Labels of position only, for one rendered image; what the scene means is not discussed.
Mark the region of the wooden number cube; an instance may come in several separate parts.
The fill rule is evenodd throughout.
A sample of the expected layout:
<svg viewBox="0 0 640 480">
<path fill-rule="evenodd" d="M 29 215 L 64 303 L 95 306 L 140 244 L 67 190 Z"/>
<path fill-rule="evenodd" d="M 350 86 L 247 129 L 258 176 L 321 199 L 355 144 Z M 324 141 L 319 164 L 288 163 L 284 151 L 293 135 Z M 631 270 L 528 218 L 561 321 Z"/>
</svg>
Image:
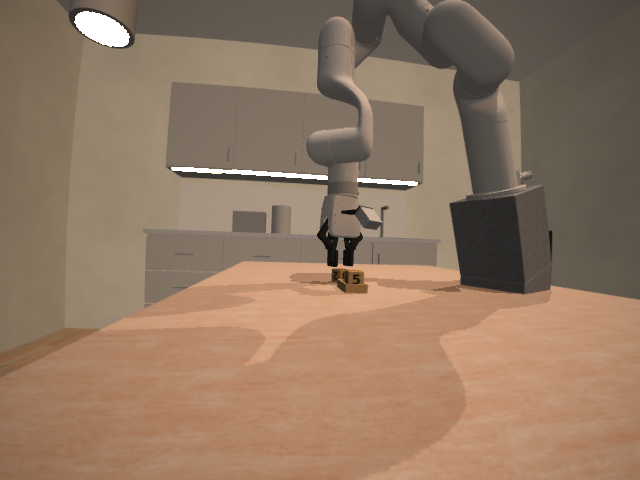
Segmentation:
<svg viewBox="0 0 640 480">
<path fill-rule="evenodd" d="M 364 284 L 364 271 L 361 270 L 345 270 L 346 284 Z"/>
<path fill-rule="evenodd" d="M 349 269 L 342 269 L 342 268 L 332 269 L 331 281 L 337 283 L 337 279 L 345 279 L 345 270 L 349 270 Z"/>
</svg>

